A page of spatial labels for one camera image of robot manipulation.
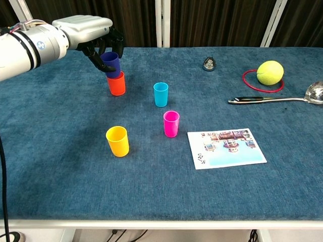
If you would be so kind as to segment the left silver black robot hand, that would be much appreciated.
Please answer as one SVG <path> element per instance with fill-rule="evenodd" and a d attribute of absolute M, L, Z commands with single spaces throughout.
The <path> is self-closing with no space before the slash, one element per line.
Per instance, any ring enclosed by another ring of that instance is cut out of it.
<path fill-rule="evenodd" d="M 104 73 L 113 73 L 117 68 L 105 64 L 101 55 L 111 47 L 119 58 L 123 55 L 125 40 L 109 18 L 91 15 L 74 15 L 54 20 L 52 25 L 62 30 L 68 40 L 69 49 L 84 53 L 94 66 Z"/>

